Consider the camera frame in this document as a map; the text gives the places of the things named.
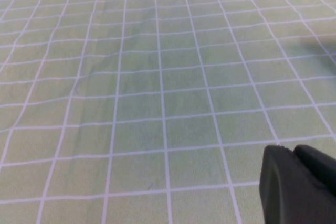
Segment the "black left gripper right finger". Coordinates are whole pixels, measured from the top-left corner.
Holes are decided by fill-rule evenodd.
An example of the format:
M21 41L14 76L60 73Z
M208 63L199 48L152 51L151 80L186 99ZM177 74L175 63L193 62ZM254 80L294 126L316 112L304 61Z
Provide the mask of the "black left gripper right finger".
M335 159L309 145L297 145L293 152L310 173L335 195Z

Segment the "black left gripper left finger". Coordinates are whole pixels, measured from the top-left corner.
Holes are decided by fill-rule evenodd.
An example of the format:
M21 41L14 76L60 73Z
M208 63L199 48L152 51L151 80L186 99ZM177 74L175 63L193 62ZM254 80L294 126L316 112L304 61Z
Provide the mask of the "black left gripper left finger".
M265 223L335 223L335 195L283 146L265 147L259 193Z

